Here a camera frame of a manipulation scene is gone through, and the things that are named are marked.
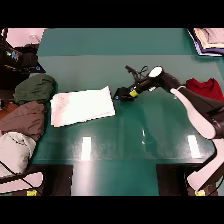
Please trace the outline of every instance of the yellow label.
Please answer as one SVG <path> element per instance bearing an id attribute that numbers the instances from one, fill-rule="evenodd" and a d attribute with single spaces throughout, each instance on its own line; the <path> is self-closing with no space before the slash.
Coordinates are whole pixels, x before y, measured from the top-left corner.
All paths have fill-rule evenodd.
<path id="1" fill-rule="evenodd" d="M 138 93 L 137 93 L 135 90 L 131 91 L 129 94 L 130 94 L 132 97 L 138 96 Z"/>
<path id="2" fill-rule="evenodd" d="M 201 190 L 201 191 L 195 191 L 195 195 L 196 196 L 205 196 L 205 191 Z"/>
<path id="3" fill-rule="evenodd" d="M 36 190 L 27 191 L 27 196 L 37 196 L 37 191 Z"/>

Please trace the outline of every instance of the red garment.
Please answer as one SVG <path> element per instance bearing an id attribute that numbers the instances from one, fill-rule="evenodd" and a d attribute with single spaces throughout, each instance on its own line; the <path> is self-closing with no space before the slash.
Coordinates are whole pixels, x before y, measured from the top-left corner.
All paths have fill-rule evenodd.
<path id="1" fill-rule="evenodd" d="M 213 78 L 209 79 L 207 82 L 198 82 L 196 79 L 192 78 L 187 80 L 186 84 L 187 88 L 192 92 L 224 102 L 222 89 L 219 83 Z"/>

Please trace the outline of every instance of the brown garment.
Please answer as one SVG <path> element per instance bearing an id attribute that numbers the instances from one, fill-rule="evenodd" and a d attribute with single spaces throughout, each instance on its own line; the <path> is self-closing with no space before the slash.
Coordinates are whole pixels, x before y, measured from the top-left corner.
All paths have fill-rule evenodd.
<path id="1" fill-rule="evenodd" d="M 0 120 L 18 107 L 19 106 L 13 102 L 9 102 L 8 104 L 6 104 L 6 106 L 2 110 L 0 110 Z"/>
<path id="2" fill-rule="evenodd" d="M 2 134 L 18 132 L 38 141 L 44 132 L 45 112 L 44 104 L 36 101 L 23 104 L 0 120 L 0 130 Z"/>

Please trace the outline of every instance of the dark green garment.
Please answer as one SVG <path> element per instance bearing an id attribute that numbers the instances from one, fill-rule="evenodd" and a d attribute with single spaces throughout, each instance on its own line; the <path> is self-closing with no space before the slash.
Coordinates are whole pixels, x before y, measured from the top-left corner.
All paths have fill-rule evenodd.
<path id="1" fill-rule="evenodd" d="M 16 86 L 14 99 L 19 105 L 37 100 L 45 103 L 53 92 L 54 78 L 46 74 L 37 74 Z"/>

